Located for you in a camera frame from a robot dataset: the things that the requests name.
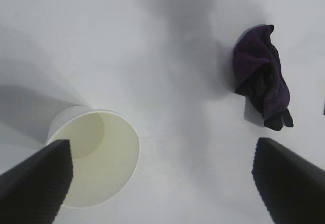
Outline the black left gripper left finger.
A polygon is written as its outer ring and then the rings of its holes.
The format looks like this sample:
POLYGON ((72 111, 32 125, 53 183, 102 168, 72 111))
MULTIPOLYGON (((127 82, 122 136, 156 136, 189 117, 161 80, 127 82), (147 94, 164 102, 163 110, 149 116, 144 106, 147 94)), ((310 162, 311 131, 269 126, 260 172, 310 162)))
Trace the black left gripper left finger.
POLYGON ((69 140, 56 140, 1 174, 1 223, 53 223, 73 179, 69 140))

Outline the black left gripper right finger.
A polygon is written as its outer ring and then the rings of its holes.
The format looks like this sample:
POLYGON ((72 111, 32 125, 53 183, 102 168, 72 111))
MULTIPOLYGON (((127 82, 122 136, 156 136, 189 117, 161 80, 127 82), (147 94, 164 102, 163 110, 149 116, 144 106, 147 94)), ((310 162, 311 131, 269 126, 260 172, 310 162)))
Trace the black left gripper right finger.
POLYGON ((259 138, 251 173, 274 223, 324 223, 324 170, 259 138))

